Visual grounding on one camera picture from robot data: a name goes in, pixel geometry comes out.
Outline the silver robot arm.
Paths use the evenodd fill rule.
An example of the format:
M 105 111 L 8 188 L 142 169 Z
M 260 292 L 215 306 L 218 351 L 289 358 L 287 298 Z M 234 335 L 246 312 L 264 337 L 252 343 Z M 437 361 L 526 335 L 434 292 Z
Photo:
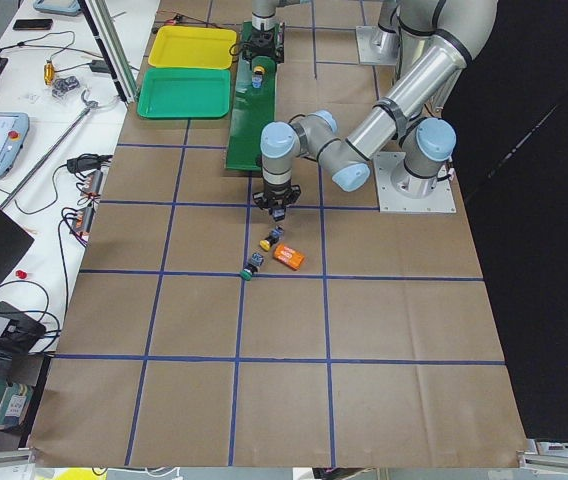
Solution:
M 410 143 L 406 172 L 419 177 L 419 167 L 433 161 L 425 152 L 418 121 L 425 103 L 443 93 L 481 52 L 493 29 L 495 1 L 386 1 L 380 9 L 379 32 L 399 35 L 396 81 L 373 105 L 371 113 L 345 139 L 337 135 L 332 115 L 320 110 L 290 122 L 271 122 L 261 133 L 262 191 L 255 204 L 277 221 L 299 198 L 292 184 L 293 160 L 308 156 L 346 192 L 369 178 L 369 162 L 390 140 Z
M 251 20 L 241 29 L 239 56 L 248 62 L 268 57 L 276 64 L 284 62 L 285 24 L 276 13 L 279 8 L 304 4 L 301 0 L 254 0 Z

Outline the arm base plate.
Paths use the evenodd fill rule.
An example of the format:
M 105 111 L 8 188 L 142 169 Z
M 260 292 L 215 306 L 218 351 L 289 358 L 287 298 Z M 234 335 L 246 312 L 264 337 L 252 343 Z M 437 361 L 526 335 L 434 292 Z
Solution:
M 359 63 L 370 66 L 393 66 L 397 63 L 398 34 L 377 26 L 357 26 L 356 41 Z
M 455 201 L 443 162 L 435 177 L 421 179 L 405 169 L 403 152 L 379 152 L 373 158 L 381 213 L 453 214 Z

